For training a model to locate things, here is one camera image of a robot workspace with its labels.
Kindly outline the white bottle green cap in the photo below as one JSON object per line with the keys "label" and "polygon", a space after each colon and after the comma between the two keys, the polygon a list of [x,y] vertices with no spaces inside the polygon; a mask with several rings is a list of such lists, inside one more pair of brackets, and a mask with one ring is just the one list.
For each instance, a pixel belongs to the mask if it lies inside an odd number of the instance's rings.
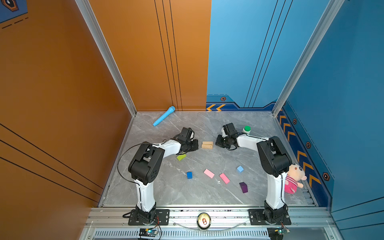
{"label": "white bottle green cap", "polygon": [[250,126],[245,126],[242,130],[243,133],[245,134],[250,134],[251,133],[251,127]]}

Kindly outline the right circuit board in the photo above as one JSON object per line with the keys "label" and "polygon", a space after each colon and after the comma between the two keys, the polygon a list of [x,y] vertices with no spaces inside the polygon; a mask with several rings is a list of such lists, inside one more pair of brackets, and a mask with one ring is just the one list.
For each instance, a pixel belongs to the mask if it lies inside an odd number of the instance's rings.
{"label": "right circuit board", "polygon": [[279,236],[282,236],[284,234],[290,233],[290,229],[288,228],[280,228],[280,229],[275,229],[275,233],[278,234]]}

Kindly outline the purple block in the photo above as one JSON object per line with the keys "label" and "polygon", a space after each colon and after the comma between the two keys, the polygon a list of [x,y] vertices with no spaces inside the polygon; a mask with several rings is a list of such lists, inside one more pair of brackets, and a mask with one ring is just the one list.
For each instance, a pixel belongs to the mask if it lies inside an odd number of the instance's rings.
{"label": "purple block", "polygon": [[244,194],[248,192],[248,185],[247,185],[246,183],[241,182],[241,183],[239,183],[239,185],[240,185],[241,190],[242,190],[242,192],[243,192]]}

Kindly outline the light pink block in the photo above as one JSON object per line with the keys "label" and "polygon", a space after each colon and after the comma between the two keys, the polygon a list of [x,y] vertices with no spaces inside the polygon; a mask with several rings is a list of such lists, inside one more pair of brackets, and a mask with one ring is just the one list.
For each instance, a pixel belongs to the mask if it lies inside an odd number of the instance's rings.
{"label": "light pink block", "polygon": [[204,174],[207,175],[211,179],[213,179],[214,176],[215,176],[215,174],[213,172],[211,172],[210,170],[208,170],[208,169],[204,170]]}

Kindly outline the left green circuit board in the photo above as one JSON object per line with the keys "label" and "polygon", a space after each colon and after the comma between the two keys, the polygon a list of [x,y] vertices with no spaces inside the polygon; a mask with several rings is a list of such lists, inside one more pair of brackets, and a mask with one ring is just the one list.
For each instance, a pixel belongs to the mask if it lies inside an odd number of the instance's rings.
{"label": "left green circuit board", "polygon": [[140,229],[139,231],[139,238],[156,238],[159,235],[159,230],[158,229]]}

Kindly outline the light blue cube block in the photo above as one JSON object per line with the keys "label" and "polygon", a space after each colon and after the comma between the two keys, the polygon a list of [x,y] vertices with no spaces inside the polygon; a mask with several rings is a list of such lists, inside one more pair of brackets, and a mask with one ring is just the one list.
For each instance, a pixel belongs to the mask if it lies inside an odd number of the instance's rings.
{"label": "light blue cube block", "polygon": [[238,171],[239,173],[242,173],[242,172],[244,171],[244,168],[243,168],[242,166],[238,166],[238,167],[237,167],[237,171]]}

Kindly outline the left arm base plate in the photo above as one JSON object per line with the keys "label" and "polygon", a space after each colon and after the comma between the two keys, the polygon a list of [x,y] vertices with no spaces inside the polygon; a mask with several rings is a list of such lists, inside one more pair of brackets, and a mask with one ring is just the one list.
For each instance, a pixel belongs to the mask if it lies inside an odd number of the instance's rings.
{"label": "left arm base plate", "polygon": [[138,210],[132,210],[131,215],[128,221],[129,226],[155,226],[157,223],[160,226],[167,226],[170,219],[170,210],[169,209],[156,209],[155,216],[153,219],[145,217],[143,214],[140,214]]}

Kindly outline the aluminium front rail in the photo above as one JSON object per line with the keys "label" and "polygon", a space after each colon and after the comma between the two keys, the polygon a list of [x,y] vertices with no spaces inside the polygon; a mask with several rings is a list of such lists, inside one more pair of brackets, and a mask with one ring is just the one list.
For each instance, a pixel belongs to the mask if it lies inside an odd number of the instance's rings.
{"label": "aluminium front rail", "polygon": [[[255,225],[249,218],[249,209],[256,207],[212,207],[187,206],[164,207],[169,209],[167,226],[129,226],[133,208],[94,208],[91,210],[81,240],[341,240],[342,234],[331,214],[325,208],[290,207],[288,210],[292,224]],[[200,230],[197,217],[207,213],[211,226]],[[158,229],[156,238],[139,238],[140,229]],[[290,233],[279,236],[275,229],[288,228]]]}

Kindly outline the blue toy microphone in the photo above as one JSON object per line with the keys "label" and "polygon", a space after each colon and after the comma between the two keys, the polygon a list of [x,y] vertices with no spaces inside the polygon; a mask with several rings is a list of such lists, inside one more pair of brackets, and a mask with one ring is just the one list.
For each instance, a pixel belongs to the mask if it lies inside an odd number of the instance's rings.
{"label": "blue toy microphone", "polygon": [[170,114],[172,114],[176,108],[174,106],[171,106],[168,108],[168,110],[163,113],[154,123],[153,126],[156,127],[159,123],[161,123],[164,119],[166,119]]}

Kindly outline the round emergency button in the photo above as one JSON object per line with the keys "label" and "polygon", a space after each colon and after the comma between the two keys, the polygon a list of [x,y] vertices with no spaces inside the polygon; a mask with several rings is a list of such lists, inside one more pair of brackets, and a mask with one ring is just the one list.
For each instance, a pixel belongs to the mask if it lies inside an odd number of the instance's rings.
{"label": "round emergency button", "polygon": [[211,217],[207,213],[200,213],[197,217],[197,225],[200,230],[207,230],[211,226]]}

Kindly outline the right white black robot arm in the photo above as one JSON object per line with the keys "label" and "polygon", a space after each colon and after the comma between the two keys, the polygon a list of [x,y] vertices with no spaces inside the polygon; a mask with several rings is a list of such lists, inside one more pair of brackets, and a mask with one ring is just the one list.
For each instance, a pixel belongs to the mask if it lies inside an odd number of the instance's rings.
{"label": "right white black robot arm", "polygon": [[247,148],[258,152],[263,170],[267,173],[268,191],[262,215],[250,214],[251,223],[291,225],[288,205],[285,202],[285,180],[292,165],[285,146],[278,137],[262,138],[239,133],[234,124],[222,127],[216,145],[229,151]]}

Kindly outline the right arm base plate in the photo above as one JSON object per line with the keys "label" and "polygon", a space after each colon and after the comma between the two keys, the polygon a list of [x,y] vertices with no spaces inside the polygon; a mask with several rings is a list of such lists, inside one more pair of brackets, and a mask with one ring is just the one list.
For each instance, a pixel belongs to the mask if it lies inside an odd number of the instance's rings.
{"label": "right arm base plate", "polygon": [[290,226],[291,218],[283,208],[279,210],[249,209],[249,218],[252,226],[255,225],[280,225]]}

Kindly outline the pink plush doll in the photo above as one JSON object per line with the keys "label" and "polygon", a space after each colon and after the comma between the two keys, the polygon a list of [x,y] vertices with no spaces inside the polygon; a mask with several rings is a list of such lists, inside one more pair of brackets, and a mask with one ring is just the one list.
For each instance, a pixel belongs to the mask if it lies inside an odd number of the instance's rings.
{"label": "pink plush doll", "polygon": [[295,194],[298,189],[304,187],[300,181],[305,181],[306,179],[307,177],[303,168],[298,164],[292,163],[285,180],[285,193]]}

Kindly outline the lime green block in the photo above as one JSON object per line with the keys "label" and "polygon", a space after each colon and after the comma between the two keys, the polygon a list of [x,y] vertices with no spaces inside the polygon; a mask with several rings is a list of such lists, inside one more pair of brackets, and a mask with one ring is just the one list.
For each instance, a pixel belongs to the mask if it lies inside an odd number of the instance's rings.
{"label": "lime green block", "polygon": [[178,161],[181,161],[181,160],[183,160],[186,156],[187,156],[186,154],[178,155],[178,156],[177,156],[177,159],[178,159]]}

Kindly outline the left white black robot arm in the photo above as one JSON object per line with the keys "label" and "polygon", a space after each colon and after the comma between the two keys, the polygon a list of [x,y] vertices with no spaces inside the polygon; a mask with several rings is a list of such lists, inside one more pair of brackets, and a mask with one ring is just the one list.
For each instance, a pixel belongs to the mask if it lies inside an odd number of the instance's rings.
{"label": "left white black robot arm", "polygon": [[198,140],[191,128],[182,131],[163,143],[140,144],[130,165],[129,173],[137,187],[138,201],[134,213],[144,222],[151,223],[156,217],[154,181],[158,176],[164,158],[182,155],[198,150]]}

